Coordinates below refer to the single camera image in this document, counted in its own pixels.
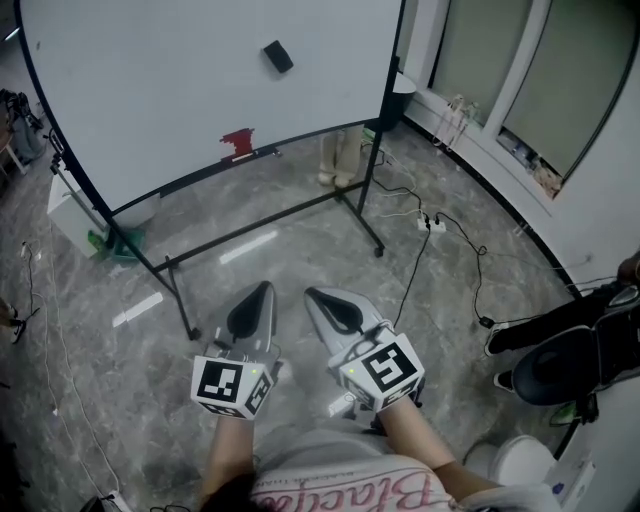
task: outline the marble floor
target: marble floor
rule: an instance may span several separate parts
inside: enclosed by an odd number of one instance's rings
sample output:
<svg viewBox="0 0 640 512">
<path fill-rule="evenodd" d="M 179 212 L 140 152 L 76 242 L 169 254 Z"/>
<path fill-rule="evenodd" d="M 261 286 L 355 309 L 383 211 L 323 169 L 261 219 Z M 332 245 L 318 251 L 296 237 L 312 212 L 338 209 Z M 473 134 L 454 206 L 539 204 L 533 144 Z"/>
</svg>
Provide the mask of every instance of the marble floor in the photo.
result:
<svg viewBox="0 0 640 512">
<path fill-rule="evenodd" d="M 383 145 L 399 163 L 378 167 L 380 181 L 410 186 L 403 166 L 428 213 L 446 212 L 475 242 L 514 256 L 484 257 L 481 314 L 507 320 L 569 299 L 531 240 L 517 236 L 516 223 L 445 154 L 404 125 L 385 136 Z M 317 148 L 315 138 L 296 142 L 281 148 L 281 158 L 248 163 L 164 198 L 144 226 L 145 252 L 157 263 L 165 254 L 179 254 L 319 195 Z M 278 293 L 284 368 L 256 424 L 260 447 L 268 432 L 320 424 L 328 404 L 341 395 L 325 372 L 327 354 L 304 309 L 303 290 L 323 284 L 357 291 L 393 319 L 424 240 L 415 214 L 385 217 L 415 209 L 415 198 L 384 197 L 375 185 L 365 216 L 387 245 L 381 259 L 335 201 L 232 240 L 180 266 L 186 309 L 203 332 L 199 341 L 189 341 L 175 301 L 141 265 L 85 259 L 50 224 L 50 156 L 49 149 L 28 175 L 15 176 L 0 198 L 0 295 L 28 311 L 28 272 L 20 256 L 27 241 L 35 255 L 33 289 L 41 296 L 34 298 L 35 307 L 46 304 L 18 345 L 9 343 L 8 332 L 0 333 L 0 381 L 11 385 L 0 389 L 2 428 L 18 445 L 20 470 L 32 485 L 25 500 L 34 511 L 79 510 L 96 493 L 81 461 L 100 491 L 116 486 L 69 369 L 132 509 L 171 502 L 193 506 L 215 417 L 190 402 L 191 362 L 211 339 L 212 315 L 228 294 L 263 279 Z M 272 232 L 267 243 L 221 263 L 223 254 Z M 501 442 L 521 433 L 553 449 L 563 431 L 548 427 L 551 411 L 525 405 L 491 384 L 493 373 L 508 369 L 519 354 L 484 355 L 487 331 L 472 308 L 477 279 L 475 254 L 464 241 L 450 233 L 432 236 L 398 326 L 426 369 L 422 412 L 459 457 L 480 439 Z M 157 292 L 160 303 L 114 327 L 123 311 Z"/>
</svg>

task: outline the black metal frame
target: black metal frame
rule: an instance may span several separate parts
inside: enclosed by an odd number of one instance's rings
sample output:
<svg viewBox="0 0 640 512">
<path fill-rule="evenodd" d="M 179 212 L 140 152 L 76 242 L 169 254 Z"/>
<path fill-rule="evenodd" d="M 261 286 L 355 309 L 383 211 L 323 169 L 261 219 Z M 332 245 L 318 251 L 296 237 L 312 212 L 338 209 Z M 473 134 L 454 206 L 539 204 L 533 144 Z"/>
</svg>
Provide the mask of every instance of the black metal frame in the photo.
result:
<svg viewBox="0 0 640 512">
<path fill-rule="evenodd" d="M 398 16 L 398 22 L 397 22 L 397 26 L 396 26 L 396 34 L 395 34 L 395 38 L 394 38 L 394 43 L 393 43 L 393 53 L 392 53 L 392 58 L 391 58 L 391 62 L 389 64 L 389 72 L 387 75 L 387 82 L 386 82 L 386 86 L 385 86 L 385 91 L 384 91 L 384 96 L 382 99 L 382 106 L 380 109 L 380 116 L 378 117 L 378 120 L 380 121 L 378 126 L 383 126 L 384 122 L 383 120 L 386 118 L 386 116 L 388 115 L 388 110 L 389 110 L 389 103 L 390 103 L 390 98 L 391 98 L 391 94 L 393 93 L 393 86 L 395 83 L 395 77 L 396 77 L 396 73 L 398 71 L 398 63 L 399 63 L 399 59 L 398 57 L 395 56 L 396 51 L 397 51 L 397 47 L 398 47 L 398 40 L 400 37 L 400 29 L 402 28 L 402 18 L 404 16 L 404 10 L 405 10 L 405 2 L 406 0 L 401 0 L 401 5 L 400 5 L 400 13 Z M 139 203 L 140 201 L 143 201 L 144 199 L 151 197 L 155 194 L 170 194 L 171 192 L 175 192 L 177 190 L 180 190 L 181 188 L 184 188 L 186 186 L 189 186 L 193 183 L 196 183 L 202 179 L 205 179 L 209 176 L 212 176 L 214 174 L 218 174 L 220 172 L 226 171 L 228 169 L 231 169 L 233 167 L 236 167 L 237 165 L 243 164 L 245 162 L 249 162 L 252 160 L 255 160 L 257 158 L 261 158 L 263 156 L 267 156 L 267 155 L 274 155 L 274 154 L 279 154 L 279 151 L 277 149 L 276 146 L 278 145 L 283 145 L 286 144 L 288 142 L 292 142 L 294 140 L 300 140 L 300 139 L 304 139 L 307 137 L 311 137 L 314 135 L 318 135 L 321 133 L 326 133 L 326 132 L 330 132 L 330 131 L 334 131 L 340 128 L 344 128 L 346 126 L 355 126 L 355 125 L 359 125 L 359 124 L 363 124 L 365 123 L 367 120 L 362 120 L 362 121 L 358 121 L 358 122 L 354 122 L 354 123 L 350 123 L 347 125 L 343 125 L 343 126 L 337 126 L 337 127 L 332 127 L 329 128 L 327 130 L 321 130 L 319 132 L 314 132 L 314 133 L 309 133 L 309 134 L 305 134 L 305 135 L 301 135 L 300 137 L 296 137 L 293 139 L 289 139 L 287 141 L 283 141 L 281 143 L 278 144 L 272 144 L 260 149 L 257 149 L 255 151 L 253 151 L 253 153 L 251 153 L 250 155 L 248 155 L 246 158 L 242 158 L 240 160 L 237 160 L 235 162 L 220 162 L 220 163 L 216 163 L 214 165 L 211 165 L 209 167 L 206 167 L 204 169 L 201 169 L 199 171 L 196 171 L 194 173 L 191 173 L 187 176 L 184 176 L 183 178 L 180 178 L 172 183 L 169 183 L 163 187 L 160 187 L 156 190 L 153 190 L 143 196 L 140 196 L 139 198 L 135 199 L 134 201 L 131 201 L 129 203 L 127 203 L 126 205 L 117 208 L 116 210 L 111 210 L 109 208 L 109 206 L 107 205 L 107 203 L 104 201 L 104 199 L 102 198 L 102 196 L 100 195 L 100 193 L 97 191 L 97 189 L 95 188 L 95 186 L 93 185 L 93 183 L 91 182 L 91 180 L 89 179 L 89 177 L 87 176 L 87 174 L 84 172 L 84 169 L 82 168 L 82 166 L 80 165 L 80 162 L 78 161 L 78 159 L 76 158 L 75 154 L 73 153 L 73 150 L 71 149 L 69 143 L 67 142 L 62 130 L 60 129 L 60 126 L 58 125 L 58 122 L 56 120 L 56 118 L 53 115 L 53 112 L 51 110 L 51 107 L 49 106 L 49 102 L 47 101 L 47 97 L 44 94 L 44 91 L 42 89 L 42 85 L 40 84 L 40 81 L 38 79 L 38 75 L 35 71 L 35 67 L 33 65 L 33 60 L 31 58 L 31 54 L 29 52 L 29 46 L 27 44 L 27 38 L 26 38 L 26 34 L 25 34 L 25 30 L 24 30 L 24 26 L 23 26 L 23 22 L 22 22 L 22 12 L 20 9 L 20 0 L 14 0 L 14 11 L 15 11 L 15 16 L 16 16 L 16 23 L 17 26 L 20 28 L 20 45 L 22 47 L 22 52 L 24 54 L 24 58 L 25 58 L 25 62 L 27 65 L 27 69 L 29 70 L 29 75 L 31 76 L 31 80 L 33 81 L 33 85 L 35 87 L 36 93 L 38 94 L 38 98 L 40 99 L 40 102 L 42 103 L 42 107 L 44 109 L 44 111 L 47 114 L 47 117 L 49 118 L 49 121 L 51 122 L 51 125 L 53 127 L 53 130 L 55 131 L 58 140 L 60 142 L 60 144 L 62 145 L 62 147 L 64 148 L 64 152 L 61 155 L 62 159 L 64 160 L 65 164 L 67 165 L 67 168 L 69 169 L 69 171 L 71 172 L 71 174 L 73 175 L 73 177 L 75 178 L 75 180 L 78 182 L 78 184 L 80 185 L 80 187 L 82 188 L 82 190 L 84 191 L 84 193 L 86 194 L 87 198 L 89 199 L 89 201 L 91 201 L 91 203 L 93 204 L 94 208 L 100 213 L 100 215 L 102 215 L 102 217 L 104 218 L 104 220 L 106 221 L 106 223 L 111 227 L 111 229 L 113 229 L 113 231 L 116 233 L 116 235 L 118 235 L 122 241 L 124 242 L 124 244 L 129 248 L 129 250 L 132 252 L 132 254 L 140 261 L 140 263 L 142 263 L 149 272 L 151 272 L 154 277 L 165 287 L 167 288 L 167 290 L 169 290 L 169 292 L 175 297 L 176 301 L 178 302 L 178 309 L 180 310 L 180 317 L 182 318 L 182 322 L 184 324 L 184 327 L 187 331 L 187 335 L 189 337 L 189 339 L 194 340 L 194 339 L 198 339 L 201 335 L 200 331 L 195 328 L 195 327 L 191 327 L 190 323 L 189 323 L 189 319 L 187 317 L 187 313 L 185 311 L 184 308 L 184 303 L 182 301 L 182 296 L 180 295 L 180 291 L 178 289 L 178 286 L 176 284 L 175 281 L 175 276 L 174 276 L 174 272 L 176 270 L 176 268 L 178 267 L 178 264 L 189 259 L 192 258 L 204 251 L 207 251 L 213 247 L 216 247 L 220 244 L 223 244 L 225 242 L 228 242 L 229 240 L 232 240 L 234 238 L 237 238 L 241 235 L 244 235 L 245 233 L 248 233 L 250 231 L 253 231 L 254 229 L 258 229 L 262 226 L 265 226 L 267 224 L 270 224 L 272 222 L 275 222 L 279 219 L 282 219 L 283 217 L 287 217 L 289 215 L 292 215 L 294 213 L 300 212 L 302 210 L 305 210 L 307 208 L 311 208 L 317 204 L 323 203 L 325 201 L 328 201 L 330 199 L 337 199 L 339 202 L 344 203 L 347 207 L 347 209 L 349 209 L 353 215 L 355 216 L 355 218 L 358 220 L 358 222 L 360 222 L 360 224 L 362 225 L 362 227 L 365 229 L 365 231 L 367 232 L 367 234 L 373 239 L 374 243 L 376 244 L 375 247 L 375 255 L 377 257 L 381 257 L 384 254 L 384 243 L 382 243 L 382 240 L 380 240 L 380 237 L 378 237 L 378 235 L 375 233 L 375 231 L 373 230 L 373 228 L 367 223 L 367 221 L 364 219 L 364 217 L 362 216 L 362 211 L 364 209 L 364 204 L 366 202 L 367 199 L 367 193 L 369 191 L 369 186 L 371 185 L 371 180 L 373 177 L 373 170 L 374 170 L 374 166 L 375 166 L 375 162 L 376 162 L 376 158 L 378 155 L 378 150 L 380 149 L 380 143 L 382 141 L 382 131 L 380 129 L 378 129 L 376 131 L 376 135 L 375 138 L 373 140 L 373 144 L 372 144 L 372 148 L 371 148 L 371 155 L 369 157 L 369 162 L 367 164 L 367 170 L 365 173 L 365 177 L 362 181 L 359 181 L 357 183 L 354 183 L 352 185 L 349 185 L 348 187 L 342 188 L 342 189 L 335 189 L 333 192 L 330 192 L 328 194 L 324 194 L 320 197 L 317 197 L 315 199 L 311 199 L 309 201 L 305 201 L 304 203 L 298 204 L 296 206 L 293 206 L 291 208 L 287 208 L 286 210 L 283 210 L 281 212 L 278 212 L 274 215 L 270 215 L 269 217 L 266 217 L 264 219 L 261 219 L 259 221 L 253 222 L 252 224 L 249 224 L 247 226 L 244 226 L 240 229 L 237 229 L 235 231 L 232 231 L 231 233 L 227 233 L 226 235 L 223 235 L 221 237 L 216 238 L 215 240 L 212 240 L 210 242 L 207 242 L 205 244 L 202 244 L 198 247 L 195 247 L 194 249 L 191 249 L 179 256 L 176 256 L 174 258 L 170 258 L 169 256 L 165 257 L 165 261 L 159 265 L 153 265 L 147 258 L 146 256 L 142 253 L 142 251 L 140 251 L 133 243 L 131 243 L 129 241 L 129 239 L 127 238 L 126 233 L 122 230 L 122 228 L 118 225 L 118 223 L 115 221 L 115 219 L 113 218 L 115 215 L 117 215 L 118 213 L 126 210 L 127 208 L 133 206 L 134 204 Z M 353 203 L 351 203 L 351 201 L 349 200 L 349 198 L 347 197 L 347 193 L 348 192 L 352 192 L 355 190 L 360 189 L 360 197 L 358 199 L 358 205 L 354 206 Z M 161 275 L 161 272 L 167 270 L 168 274 L 169 274 L 169 280 L 170 283 L 169 284 L 166 279 Z"/>
</svg>

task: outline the hand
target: hand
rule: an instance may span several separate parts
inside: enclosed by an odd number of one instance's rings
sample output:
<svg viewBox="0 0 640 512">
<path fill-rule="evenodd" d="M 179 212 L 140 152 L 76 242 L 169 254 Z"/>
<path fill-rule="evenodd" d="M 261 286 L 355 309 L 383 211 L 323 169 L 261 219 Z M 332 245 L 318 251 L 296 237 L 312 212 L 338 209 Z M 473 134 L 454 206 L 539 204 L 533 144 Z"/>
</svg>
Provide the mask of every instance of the hand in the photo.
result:
<svg viewBox="0 0 640 512">
<path fill-rule="evenodd" d="M 618 281 L 623 284 L 640 284 L 640 252 L 634 254 L 631 258 L 627 258 L 618 267 Z"/>
</svg>

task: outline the chair seat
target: chair seat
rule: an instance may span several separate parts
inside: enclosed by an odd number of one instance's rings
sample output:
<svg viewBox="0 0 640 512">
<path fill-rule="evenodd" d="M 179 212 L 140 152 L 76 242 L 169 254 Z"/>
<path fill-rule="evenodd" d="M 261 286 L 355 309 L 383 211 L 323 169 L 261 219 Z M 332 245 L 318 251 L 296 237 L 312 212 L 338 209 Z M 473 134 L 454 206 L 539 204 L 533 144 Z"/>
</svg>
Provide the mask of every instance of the chair seat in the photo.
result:
<svg viewBox="0 0 640 512">
<path fill-rule="evenodd" d="M 525 402 L 555 405 L 581 398 L 600 381 L 598 350 L 590 328 L 575 327 L 549 338 L 513 370 L 513 388 Z"/>
</svg>

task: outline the black eraser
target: black eraser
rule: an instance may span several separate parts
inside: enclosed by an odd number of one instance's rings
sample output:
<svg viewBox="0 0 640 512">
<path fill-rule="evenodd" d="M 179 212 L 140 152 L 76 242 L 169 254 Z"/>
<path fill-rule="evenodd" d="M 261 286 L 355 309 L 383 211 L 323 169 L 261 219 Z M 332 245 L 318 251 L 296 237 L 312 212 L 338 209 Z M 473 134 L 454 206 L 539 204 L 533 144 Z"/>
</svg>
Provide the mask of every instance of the black eraser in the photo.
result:
<svg viewBox="0 0 640 512">
<path fill-rule="evenodd" d="M 293 67 L 293 61 L 287 50 L 285 50 L 280 41 L 274 41 L 269 46 L 265 46 L 262 51 L 269 57 L 276 69 L 280 73 L 286 73 Z"/>
</svg>

